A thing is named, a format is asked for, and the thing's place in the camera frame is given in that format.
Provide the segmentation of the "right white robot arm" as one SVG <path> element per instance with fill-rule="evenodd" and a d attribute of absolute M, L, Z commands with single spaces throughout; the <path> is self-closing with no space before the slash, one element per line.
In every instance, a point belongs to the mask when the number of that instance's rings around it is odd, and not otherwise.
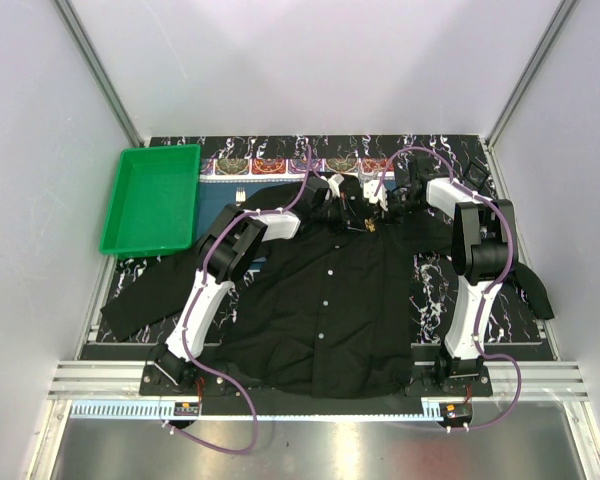
<path fill-rule="evenodd" d="M 424 147 L 407 147 L 390 157 L 398 188 L 409 209 L 435 208 L 453 219 L 451 260 L 458 275 L 452 323 L 434 366 L 422 384 L 446 396 L 488 384 L 484 337 L 494 300 L 517 258 L 515 217 L 508 200 L 494 201 L 465 186 L 450 164 L 437 172 L 431 159 L 446 160 Z"/>

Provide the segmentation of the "gold brooch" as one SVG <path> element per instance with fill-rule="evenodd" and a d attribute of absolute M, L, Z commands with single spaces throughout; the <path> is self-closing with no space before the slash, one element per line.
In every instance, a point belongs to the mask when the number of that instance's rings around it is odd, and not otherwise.
<path fill-rule="evenodd" d="M 365 229 L 370 233 L 375 233 L 378 229 L 378 223 L 375 218 L 366 218 L 364 220 Z"/>

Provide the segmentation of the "black button shirt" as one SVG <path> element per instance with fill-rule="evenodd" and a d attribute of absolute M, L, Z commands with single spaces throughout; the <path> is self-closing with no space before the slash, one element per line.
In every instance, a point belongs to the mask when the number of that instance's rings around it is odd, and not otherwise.
<path fill-rule="evenodd" d="M 261 269 L 240 294 L 217 357 L 288 393 L 334 399 L 390 394 L 414 365 L 414 259 L 451 257 L 452 230 L 453 219 L 429 207 L 375 233 L 262 243 L 254 260 Z M 194 283 L 182 259 L 191 247 L 162 259 L 102 308 L 117 340 L 171 315 L 180 318 Z M 543 283 L 518 255 L 506 282 L 526 291 L 537 317 L 553 317 Z"/>

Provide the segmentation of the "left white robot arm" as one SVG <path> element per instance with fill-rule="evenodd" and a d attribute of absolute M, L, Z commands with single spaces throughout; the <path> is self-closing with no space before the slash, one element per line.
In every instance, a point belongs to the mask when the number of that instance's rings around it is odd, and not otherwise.
<path fill-rule="evenodd" d="M 272 209 L 243 209 L 228 204 L 197 242 L 194 283 L 174 331 L 152 357 L 161 384 L 176 396 L 195 386 L 193 361 L 203 349 L 207 331 L 227 292 L 256 259 L 260 245 L 290 240 L 312 216 L 345 227 L 344 177 L 307 174 L 288 204 Z"/>

